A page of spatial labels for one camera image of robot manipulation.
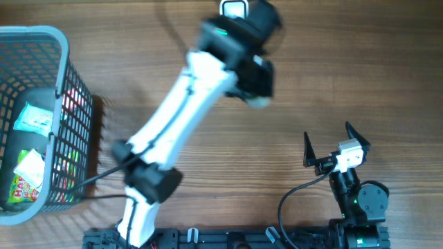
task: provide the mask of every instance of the colorful food package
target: colorful food package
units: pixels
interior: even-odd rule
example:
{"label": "colorful food package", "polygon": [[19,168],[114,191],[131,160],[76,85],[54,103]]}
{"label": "colorful food package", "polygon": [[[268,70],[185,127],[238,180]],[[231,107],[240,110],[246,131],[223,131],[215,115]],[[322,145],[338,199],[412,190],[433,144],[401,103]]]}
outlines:
{"label": "colorful food package", "polygon": [[[62,160],[61,158],[59,158],[58,160],[58,164],[57,164],[57,170],[58,171],[62,171],[62,172],[66,172],[67,174],[76,177],[77,176],[77,167],[73,164],[70,163],[70,160],[73,160],[75,162],[78,161],[78,157],[79,157],[79,153],[74,151],[74,152],[69,152],[68,153],[68,161],[66,160]],[[69,190],[72,187],[74,187],[75,185],[75,181],[68,179],[67,177],[60,177],[57,174],[55,174],[53,176],[53,185],[57,186],[61,189],[64,190]],[[65,194],[65,193],[57,193],[55,195],[55,197],[52,199],[52,201],[57,201],[57,202],[73,202],[74,201],[74,195],[73,194]]]}
{"label": "colorful food package", "polygon": [[44,157],[35,149],[31,149],[15,167],[14,173],[21,176],[31,187],[40,192],[43,186],[44,165]]}
{"label": "colorful food package", "polygon": [[[20,151],[17,164],[21,163],[28,153],[28,150]],[[8,203],[33,202],[37,200],[39,194],[40,192],[31,187],[21,176],[15,174],[11,183]]]}
{"label": "colorful food package", "polygon": [[69,111],[73,111],[77,106],[84,106],[84,98],[82,97],[82,89],[70,89],[66,93],[71,96],[71,98],[74,100],[72,101],[70,98],[67,98],[66,95],[63,95],[63,105],[69,109]]}
{"label": "colorful food package", "polygon": [[26,103],[25,108],[14,123],[14,130],[34,132],[48,137],[53,124],[53,116],[52,111]]}

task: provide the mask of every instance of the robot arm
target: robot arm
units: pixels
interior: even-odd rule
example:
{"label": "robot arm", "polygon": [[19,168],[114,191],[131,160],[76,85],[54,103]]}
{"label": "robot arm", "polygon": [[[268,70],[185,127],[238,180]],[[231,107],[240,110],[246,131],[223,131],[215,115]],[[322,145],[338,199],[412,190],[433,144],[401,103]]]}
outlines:
{"label": "robot arm", "polygon": [[[146,165],[155,163],[158,170],[164,172],[173,169],[181,148],[209,108],[237,82],[237,75],[232,71],[224,71],[224,64],[210,53],[189,52],[188,63],[189,68],[181,71],[176,84],[156,113],[128,141],[132,145],[132,153],[138,154],[161,132],[169,120],[174,119],[169,129],[156,141],[155,146],[141,156]],[[179,179],[174,180],[175,182],[168,184],[178,185]],[[135,187],[127,186],[125,192],[138,201],[129,241],[133,246],[140,247],[154,232],[160,203],[156,201],[149,204],[146,196]],[[118,225],[118,231],[124,239],[134,208],[132,202],[127,200],[123,220]]]}
{"label": "robot arm", "polygon": [[127,200],[117,227],[121,239],[139,248],[152,236],[160,203],[182,179],[174,169],[179,152],[221,96],[239,97],[252,107],[267,105],[273,70],[257,54],[278,26],[275,8],[265,1],[259,1],[246,19],[220,16],[203,22],[198,50],[188,53],[188,67],[156,113],[127,142],[113,146],[121,165],[139,156],[125,169],[126,195],[138,205]]}

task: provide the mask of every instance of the gray plastic basket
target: gray plastic basket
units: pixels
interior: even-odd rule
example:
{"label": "gray plastic basket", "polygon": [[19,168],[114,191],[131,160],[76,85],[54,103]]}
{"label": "gray plastic basket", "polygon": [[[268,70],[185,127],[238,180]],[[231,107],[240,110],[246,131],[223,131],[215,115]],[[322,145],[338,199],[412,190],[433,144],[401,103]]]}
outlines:
{"label": "gray plastic basket", "polygon": [[[26,102],[53,111],[49,138],[13,129]],[[68,40],[61,31],[0,27],[0,104],[0,225],[78,203],[68,190],[87,174],[93,100],[69,61]],[[18,153],[34,148],[46,152],[42,190],[35,202],[8,203]]]}

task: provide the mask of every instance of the basket rim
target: basket rim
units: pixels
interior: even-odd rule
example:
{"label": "basket rim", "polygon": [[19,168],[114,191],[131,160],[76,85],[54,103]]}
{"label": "basket rim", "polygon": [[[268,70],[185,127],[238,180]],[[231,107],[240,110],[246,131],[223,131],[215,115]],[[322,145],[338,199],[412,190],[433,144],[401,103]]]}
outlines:
{"label": "basket rim", "polygon": [[[56,81],[56,101],[54,106],[54,116],[52,124],[52,134],[58,134],[60,128],[60,116],[62,112],[62,87],[64,86],[64,78],[66,75],[66,67],[69,60],[69,43],[66,36],[57,28],[52,26],[3,26],[0,27],[0,35],[31,35],[33,33],[49,35],[56,39],[61,47],[60,64],[57,73]],[[54,161],[54,148],[55,148],[54,135],[50,135],[49,144],[46,146],[46,160],[45,160],[45,170],[43,177],[42,190],[40,192],[39,198],[23,212],[2,216],[0,215],[0,225],[17,225],[23,223],[34,217],[44,206],[48,199],[48,195],[51,188],[52,181],[52,166]]]}

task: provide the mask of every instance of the wooden table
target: wooden table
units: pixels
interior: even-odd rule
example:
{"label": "wooden table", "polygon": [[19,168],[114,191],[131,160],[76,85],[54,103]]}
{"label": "wooden table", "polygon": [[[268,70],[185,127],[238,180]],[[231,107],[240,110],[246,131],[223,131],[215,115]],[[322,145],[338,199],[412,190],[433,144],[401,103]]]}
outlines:
{"label": "wooden table", "polygon": [[[246,228],[277,224],[282,195],[315,178],[302,166],[308,131],[319,156],[347,138],[345,121],[371,143],[361,180],[390,188],[393,248],[441,248],[443,236],[443,15],[423,1],[273,1],[286,34],[271,59],[275,98],[263,110],[219,101],[182,151],[183,183],[158,227]],[[213,1],[166,4],[188,46]],[[98,173],[115,167],[112,141],[153,114],[183,66],[154,3],[0,6],[1,25],[48,24],[71,44],[71,60],[105,104]],[[278,38],[270,41],[276,45]],[[123,193],[119,172],[95,195]],[[79,248],[89,228],[113,225],[124,200],[85,201],[0,228],[1,248]],[[287,225],[325,225],[341,214],[323,181],[287,200]]]}

